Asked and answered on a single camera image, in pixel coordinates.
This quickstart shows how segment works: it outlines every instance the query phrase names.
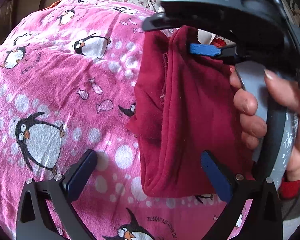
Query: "penguin print blanket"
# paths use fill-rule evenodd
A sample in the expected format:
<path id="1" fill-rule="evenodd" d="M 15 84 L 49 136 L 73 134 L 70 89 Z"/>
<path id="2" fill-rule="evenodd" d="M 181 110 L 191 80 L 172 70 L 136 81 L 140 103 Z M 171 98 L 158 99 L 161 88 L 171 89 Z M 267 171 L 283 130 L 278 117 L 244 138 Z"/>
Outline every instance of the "penguin print blanket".
<path id="1" fill-rule="evenodd" d="M 73 207 L 98 240 L 201 239 L 222 212 L 213 194 L 200 203 L 142 190 L 139 145 L 125 124 L 151 14 L 117 1 L 62 0 L 24 18 L 0 46 L 0 225 L 12 239 L 26 179 L 64 173 L 89 148 L 98 165 Z"/>

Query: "fish print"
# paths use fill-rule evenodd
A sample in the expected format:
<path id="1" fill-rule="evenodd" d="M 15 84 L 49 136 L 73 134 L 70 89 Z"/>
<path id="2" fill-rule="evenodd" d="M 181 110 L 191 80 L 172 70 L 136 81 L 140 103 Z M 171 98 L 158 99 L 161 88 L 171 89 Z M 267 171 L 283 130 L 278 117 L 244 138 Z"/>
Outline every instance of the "fish print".
<path id="1" fill-rule="evenodd" d="M 93 91 L 95 91 L 98 95 L 102 95 L 103 91 L 101 89 L 101 87 L 99 87 L 95 82 L 94 82 L 94 78 L 89 79 L 89 82 L 92 85 L 92 89 Z"/>
<path id="2" fill-rule="evenodd" d="M 129 22 L 131 22 L 133 25 L 137 25 L 136 22 L 132 21 L 130 18 L 127 19 Z"/>
<path id="3" fill-rule="evenodd" d="M 97 107 L 97 113 L 99 114 L 101 111 L 110 111 L 113 108 L 113 103 L 111 100 L 106 99 L 102 101 L 100 104 L 96 104 Z"/>
<path id="4" fill-rule="evenodd" d="M 144 33 L 145 31 L 142 28 L 133 28 L 133 33 Z"/>
<path id="5" fill-rule="evenodd" d="M 79 96 L 83 99 L 83 100 L 86 100 L 86 99 L 88 99 L 88 97 L 89 97 L 89 94 L 88 94 L 88 92 L 87 91 L 85 91 L 85 90 L 78 90 L 78 92 L 77 92 L 77 94 L 79 94 Z"/>
<path id="6" fill-rule="evenodd" d="M 121 23 L 122 25 L 128 25 L 126 22 L 124 21 L 120 21 L 119 23 Z"/>

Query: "silver bolt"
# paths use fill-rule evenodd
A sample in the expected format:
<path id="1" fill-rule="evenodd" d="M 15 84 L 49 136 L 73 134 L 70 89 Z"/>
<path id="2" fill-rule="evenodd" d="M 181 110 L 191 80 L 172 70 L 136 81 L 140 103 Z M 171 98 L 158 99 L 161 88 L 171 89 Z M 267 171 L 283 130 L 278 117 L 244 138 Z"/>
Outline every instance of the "silver bolt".
<path id="1" fill-rule="evenodd" d="M 270 177 L 268 177 L 268 178 L 266 178 L 266 182 L 270 184 L 273 182 L 273 180 Z"/>
<path id="2" fill-rule="evenodd" d="M 26 179 L 26 184 L 30 184 L 32 182 L 32 178 Z"/>
<path id="3" fill-rule="evenodd" d="M 236 174 L 235 179 L 236 180 L 243 180 L 244 176 L 242 174 Z"/>
<path id="4" fill-rule="evenodd" d="M 61 180 L 62 179 L 62 174 L 57 174 L 53 178 L 54 178 L 55 181 Z"/>

